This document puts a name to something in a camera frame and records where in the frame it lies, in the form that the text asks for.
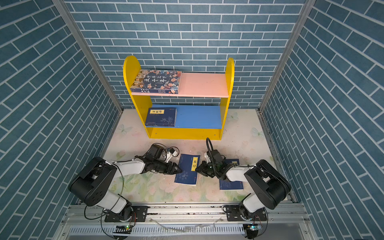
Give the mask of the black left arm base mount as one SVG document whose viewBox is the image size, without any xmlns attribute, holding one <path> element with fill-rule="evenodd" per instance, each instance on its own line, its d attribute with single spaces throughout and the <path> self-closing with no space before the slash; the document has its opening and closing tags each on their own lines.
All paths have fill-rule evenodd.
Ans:
<svg viewBox="0 0 384 240">
<path fill-rule="evenodd" d="M 110 212 L 105 216 L 106 223 L 143 223 L 146 221 L 148 206 L 131 206 L 121 213 Z"/>
</svg>

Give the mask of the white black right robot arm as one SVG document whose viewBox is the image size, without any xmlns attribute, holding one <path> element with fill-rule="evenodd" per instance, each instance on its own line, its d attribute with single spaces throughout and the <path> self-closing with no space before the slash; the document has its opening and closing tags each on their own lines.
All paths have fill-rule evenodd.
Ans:
<svg viewBox="0 0 384 240">
<path fill-rule="evenodd" d="M 257 211 L 273 210 L 292 190 L 291 184 L 266 160 L 255 165 L 238 165 L 234 160 L 225 160 L 217 151 L 207 151 L 206 160 L 196 172 L 210 178 L 227 182 L 247 182 L 252 190 L 240 203 L 237 212 L 248 221 Z"/>
</svg>

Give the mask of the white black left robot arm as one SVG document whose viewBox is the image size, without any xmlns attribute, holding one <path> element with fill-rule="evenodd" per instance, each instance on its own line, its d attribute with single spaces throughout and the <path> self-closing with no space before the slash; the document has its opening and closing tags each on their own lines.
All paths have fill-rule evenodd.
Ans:
<svg viewBox="0 0 384 240">
<path fill-rule="evenodd" d="M 131 160 L 111 162 L 95 157 L 71 180 L 68 189 L 88 207 L 101 207 L 109 213 L 117 214 L 121 221 L 127 221 L 133 213 L 132 204 L 121 193 L 111 192 L 111 183 L 117 178 L 147 172 L 180 174 L 182 169 L 177 163 L 171 162 L 179 154 L 177 147 L 167 148 L 155 143 L 144 155 L 135 156 Z"/>
</svg>

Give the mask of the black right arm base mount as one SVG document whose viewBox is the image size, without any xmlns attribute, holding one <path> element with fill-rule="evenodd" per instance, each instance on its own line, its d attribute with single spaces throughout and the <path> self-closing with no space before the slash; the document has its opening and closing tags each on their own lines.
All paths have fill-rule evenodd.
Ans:
<svg viewBox="0 0 384 240">
<path fill-rule="evenodd" d="M 229 222 L 265 222 L 267 221 L 267 212 L 264 208 L 257 210 L 254 213 L 248 213 L 246 209 L 242 210 L 238 205 L 224 205 L 223 212 L 226 214 Z"/>
</svg>

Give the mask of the colourful cartoon cover book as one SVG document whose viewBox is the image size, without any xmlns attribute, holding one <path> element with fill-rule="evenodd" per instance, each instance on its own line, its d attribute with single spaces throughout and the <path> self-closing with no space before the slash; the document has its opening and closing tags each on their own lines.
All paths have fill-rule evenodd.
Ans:
<svg viewBox="0 0 384 240">
<path fill-rule="evenodd" d="M 130 87 L 133 93 L 178 94 L 181 71 L 140 70 Z"/>
</svg>

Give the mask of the blue book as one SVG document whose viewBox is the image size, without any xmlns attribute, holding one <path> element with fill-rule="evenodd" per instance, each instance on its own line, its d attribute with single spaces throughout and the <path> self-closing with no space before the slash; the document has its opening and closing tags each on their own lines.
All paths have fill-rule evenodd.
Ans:
<svg viewBox="0 0 384 240">
<path fill-rule="evenodd" d="M 179 167 L 182 169 L 182 172 L 176 174 L 175 183 L 196 186 L 198 179 L 196 168 L 199 166 L 199 163 L 199 155 L 181 154 Z"/>
<path fill-rule="evenodd" d="M 239 159 L 225 159 L 226 164 L 239 164 Z M 229 180 L 220 180 L 220 190 L 221 191 L 240 191 L 243 190 L 243 182 L 235 181 L 231 182 Z"/>
<path fill-rule="evenodd" d="M 174 127 L 177 119 L 176 108 L 149 108 L 145 126 Z"/>
</svg>

